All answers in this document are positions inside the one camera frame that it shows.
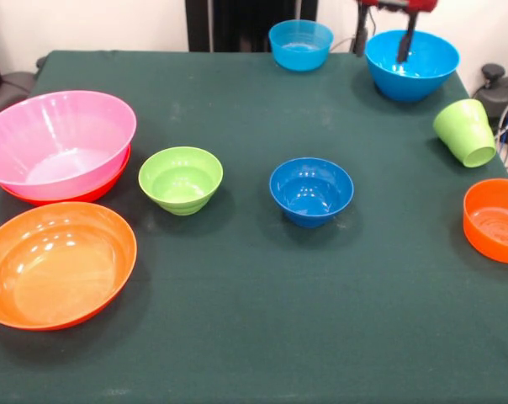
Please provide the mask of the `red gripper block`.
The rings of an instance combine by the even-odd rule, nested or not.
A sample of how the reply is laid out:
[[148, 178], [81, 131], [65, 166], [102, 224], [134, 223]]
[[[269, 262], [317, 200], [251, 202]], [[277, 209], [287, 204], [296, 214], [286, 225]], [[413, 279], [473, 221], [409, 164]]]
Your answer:
[[368, 39], [367, 19], [369, 7], [387, 8], [390, 11], [403, 10], [409, 14], [409, 22], [405, 34], [402, 36], [396, 61], [399, 64], [407, 62], [410, 46], [415, 33], [418, 12], [432, 12], [437, 0], [361, 0], [357, 5], [357, 27], [354, 40], [354, 54], [362, 57]]

